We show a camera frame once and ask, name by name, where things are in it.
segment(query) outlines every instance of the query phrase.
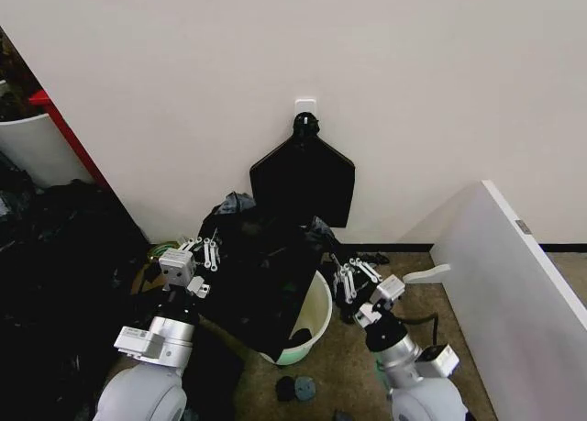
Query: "baseboard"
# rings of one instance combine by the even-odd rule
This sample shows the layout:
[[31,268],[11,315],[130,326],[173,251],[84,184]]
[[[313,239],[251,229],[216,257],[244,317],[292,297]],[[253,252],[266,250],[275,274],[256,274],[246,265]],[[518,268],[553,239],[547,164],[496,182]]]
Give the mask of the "baseboard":
[[587,244],[540,244],[546,253],[587,253]]
[[433,244],[344,244],[351,251],[384,253],[428,253]]
[[[351,251],[384,253],[428,253],[434,244],[344,244]],[[540,244],[547,253],[587,253],[587,243]]]

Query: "white bucket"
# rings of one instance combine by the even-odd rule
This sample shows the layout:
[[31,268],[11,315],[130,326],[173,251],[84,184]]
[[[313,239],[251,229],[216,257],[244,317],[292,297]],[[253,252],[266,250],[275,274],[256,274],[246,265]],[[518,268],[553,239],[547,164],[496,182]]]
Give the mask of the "white bucket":
[[280,366],[294,364],[305,357],[312,346],[322,337],[324,331],[327,330],[330,317],[332,316],[332,295],[330,288],[328,288],[327,281],[324,280],[322,274],[316,271],[310,288],[305,295],[300,315],[297,317],[292,334],[298,329],[307,327],[312,334],[312,338],[306,341],[303,345],[295,348],[284,349],[282,355],[277,361],[273,361],[267,355],[261,353],[261,356],[266,360]]

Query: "black cable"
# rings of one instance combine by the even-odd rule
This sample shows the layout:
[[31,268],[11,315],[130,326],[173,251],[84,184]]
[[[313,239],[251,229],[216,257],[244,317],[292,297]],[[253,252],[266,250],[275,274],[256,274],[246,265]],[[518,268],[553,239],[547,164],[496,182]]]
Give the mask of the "black cable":
[[438,313],[432,313],[430,316],[421,317],[421,318],[403,318],[396,316],[401,323],[404,325],[422,325],[427,323],[431,320],[434,320],[434,325],[432,326],[432,344],[434,346],[437,345],[438,342]]

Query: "wall outlet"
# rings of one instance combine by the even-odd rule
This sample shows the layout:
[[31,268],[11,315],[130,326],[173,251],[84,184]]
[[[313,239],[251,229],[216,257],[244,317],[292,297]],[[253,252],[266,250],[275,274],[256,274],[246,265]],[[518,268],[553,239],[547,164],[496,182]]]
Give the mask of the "wall outlet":
[[297,116],[302,112],[309,112],[318,118],[318,102],[313,97],[304,97],[295,99],[293,107],[293,116]]

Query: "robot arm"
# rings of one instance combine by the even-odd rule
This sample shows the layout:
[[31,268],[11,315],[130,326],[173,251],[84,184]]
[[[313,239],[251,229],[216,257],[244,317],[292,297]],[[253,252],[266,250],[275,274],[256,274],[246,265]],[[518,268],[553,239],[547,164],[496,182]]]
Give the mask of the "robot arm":
[[115,348],[139,364],[119,372],[106,386],[94,421],[178,421],[187,403],[182,375],[192,354],[198,314],[194,298],[205,299],[210,286],[195,275],[194,254],[205,251],[205,269],[217,270],[213,239],[190,239],[179,249],[167,249],[159,259],[166,298],[149,330],[122,327]]
[[343,272],[337,279],[345,282],[361,270],[372,280],[367,290],[372,292],[371,296],[360,305],[354,317],[367,333],[367,348],[375,356],[377,370],[388,391],[393,420],[473,419],[459,390],[448,378],[459,364],[455,351],[448,344],[421,349],[410,338],[404,324],[392,314],[394,301],[405,291],[404,283],[394,275],[380,282],[381,277],[375,276],[371,267],[365,267],[367,264],[360,261],[357,264],[356,260],[349,262],[350,265],[338,265]]

